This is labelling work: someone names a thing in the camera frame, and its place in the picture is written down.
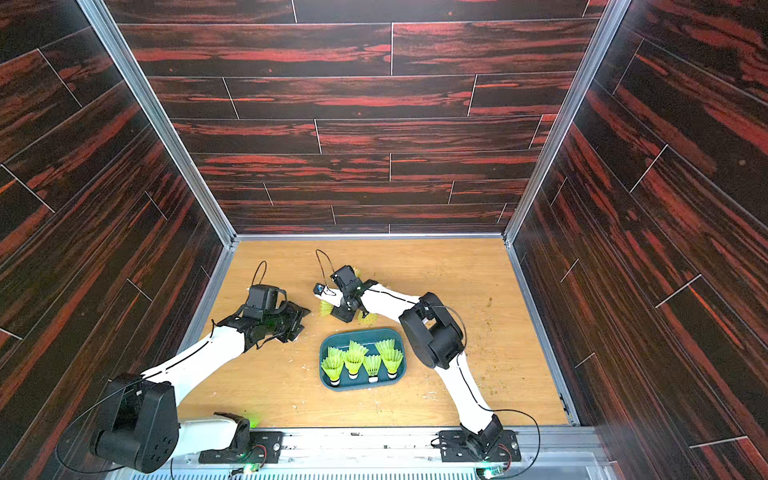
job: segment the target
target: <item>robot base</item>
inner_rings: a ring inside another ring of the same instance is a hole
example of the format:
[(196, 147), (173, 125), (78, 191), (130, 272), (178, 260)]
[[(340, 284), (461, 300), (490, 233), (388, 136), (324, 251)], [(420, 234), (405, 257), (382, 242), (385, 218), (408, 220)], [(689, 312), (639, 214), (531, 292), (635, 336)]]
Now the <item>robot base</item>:
[[(258, 432), (250, 431), (250, 450), (244, 454), (238, 454), (232, 450), (206, 450), (200, 452), (200, 458), (197, 460), (200, 464), (247, 464), (247, 463), (277, 463), (280, 460), (280, 452), (283, 450), (282, 432)], [(264, 450), (258, 445), (263, 445), (266, 449), (266, 462), (264, 461)]]
[[(472, 457), (472, 453), (469, 448), (462, 446), (466, 443), (467, 434), (462, 430), (441, 430), (438, 432), (440, 440), (439, 445), (434, 445), (436, 448), (440, 448), (442, 461), (444, 463), (456, 463), (456, 462), (475, 462), (478, 459)], [(520, 462), (522, 456), (520, 455), (520, 447), (518, 445), (518, 438), (512, 430), (503, 430), (498, 437), (498, 442), (495, 447), (488, 452), (487, 462), (509, 462), (510, 458), (498, 444), (502, 444), (512, 454), (512, 462)]]

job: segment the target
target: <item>wood panel wall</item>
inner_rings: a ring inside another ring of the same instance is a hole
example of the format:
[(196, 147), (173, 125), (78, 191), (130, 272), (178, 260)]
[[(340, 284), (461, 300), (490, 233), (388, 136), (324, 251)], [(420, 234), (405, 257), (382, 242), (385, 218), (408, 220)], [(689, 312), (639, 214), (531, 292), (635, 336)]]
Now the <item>wood panel wall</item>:
[(238, 233), (500, 232), (599, 0), (108, 0)]
[(628, 480), (768, 478), (767, 18), (634, 0), (515, 240)]
[(92, 417), (68, 425), (109, 378), (175, 354), (220, 251), (74, 0), (5, 2), (0, 478), (83, 478), (57, 443), (73, 468), (109, 466), (87, 453)]

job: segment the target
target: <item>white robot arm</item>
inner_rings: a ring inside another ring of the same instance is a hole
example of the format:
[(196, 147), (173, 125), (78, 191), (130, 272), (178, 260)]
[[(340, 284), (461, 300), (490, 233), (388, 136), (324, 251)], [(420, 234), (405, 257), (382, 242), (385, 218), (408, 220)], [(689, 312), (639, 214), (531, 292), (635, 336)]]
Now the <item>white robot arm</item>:
[(251, 285), (246, 303), (216, 324), (210, 336), (139, 375), (113, 379), (109, 395), (99, 402), (91, 453), (143, 473), (187, 453), (212, 450), (233, 460), (250, 454), (255, 445), (248, 419), (217, 412), (179, 420), (176, 407), (211, 373), (251, 347), (259, 349), (272, 339), (290, 342), (299, 335), (301, 319), (310, 311), (287, 298), (277, 306), (279, 293), (285, 295), (275, 286)]
[[(478, 460), (487, 457), (502, 433), (502, 424), (485, 403), (462, 344), (464, 334), (434, 293), (411, 296), (385, 288), (373, 280), (361, 281), (350, 266), (331, 275), (339, 287), (318, 283), (315, 296), (331, 303), (332, 314), (349, 322), (357, 310), (376, 313), (401, 323), (416, 357), (434, 369), (456, 404), (459, 421), (467, 434), (467, 447)], [(425, 324), (435, 320), (427, 328)]]

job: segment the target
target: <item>shuttlecock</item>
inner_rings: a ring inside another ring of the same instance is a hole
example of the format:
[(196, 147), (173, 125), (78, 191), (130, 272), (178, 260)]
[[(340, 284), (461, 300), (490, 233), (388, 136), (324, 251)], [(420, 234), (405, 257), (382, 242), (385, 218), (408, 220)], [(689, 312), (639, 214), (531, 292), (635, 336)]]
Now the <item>shuttlecock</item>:
[(337, 349), (336, 347), (328, 347), (328, 356), (338, 357), (344, 360), (344, 350)]
[(387, 353), (382, 354), (382, 361), (386, 367), (389, 379), (397, 378), (397, 369), (400, 367), (400, 363), (402, 363), (402, 352), (397, 349), (389, 350)]
[(363, 315), (362, 310), (357, 311), (357, 321), (360, 323), (360, 325), (373, 325), (377, 318), (379, 318), (379, 316), (375, 313), (368, 313), (367, 315)]
[(333, 311), (332, 303), (326, 302), (325, 300), (320, 300), (320, 316), (330, 315), (332, 311)]
[(354, 340), (349, 341), (349, 349), (344, 352), (344, 365), (349, 372), (349, 377), (354, 380), (357, 378), (357, 372), (360, 370), (362, 361), (366, 358), (368, 349)]
[(362, 365), (366, 367), (368, 372), (368, 383), (376, 383), (379, 381), (379, 367), (382, 365), (381, 355), (368, 355), (363, 361)]
[[(337, 350), (339, 355), (336, 355), (336, 353), (332, 354), (331, 349)], [(328, 356), (323, 360), (322, 363), (320, 363), (320, 366), (323, 367), (323, 371), (326, 373), (326, 375), (328, 375), (328, 378), (331, 381), (331, 386), (339, 386), (341, 383), (340, 377), (341, 370), (344, 367), (344, 361), (342, 360), (340, 353), (341, 350), (329, 347)]]
[(381, 342), (374, 343), (374, 345), (376, 345), (376, 349), (379, 351), (379, 355), (381, 355), (383, 358), (386, 352), (395, 349), (395, 339), (382, 340)]

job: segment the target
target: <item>wooden table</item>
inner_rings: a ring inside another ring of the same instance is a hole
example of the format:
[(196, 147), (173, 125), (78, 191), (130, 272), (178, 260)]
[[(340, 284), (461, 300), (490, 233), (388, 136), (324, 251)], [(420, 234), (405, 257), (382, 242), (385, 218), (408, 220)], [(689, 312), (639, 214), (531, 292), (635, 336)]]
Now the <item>wooden table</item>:
[[(223, 411), (263, 427), (458, 425), (442, 381), (408, 347), (408, 371), (395, 385), (334, 392), (320, 382), (318, 351), (329, 335), (389, 326), (407, 340), (399, 324), (384, 317), (372, 327), (320, 317), (319, 300), (312, 295), (322, 278), (316, 248), (328, 253), (337, 269), (359, 268), (364, 280), (409, 295), (437, 294), (466, 323), (469, 365), (491, 408), (528, 412), (541, 425), (567, 423), (500, 239), (240, 243), (212, 318), (223, 319), (245, 301), (261, 260), (269, 264), (264, 283), (285, 289), (290, 300), (313, 312), (304, 318), (306, 328), (296, 342), (274, 340), (216, 371), (184, 399), (180, 418)], [(323, 266), (330, 274), (327, 263)], [(532, 424), (516, 413), (498, 415), (505, 425)]]

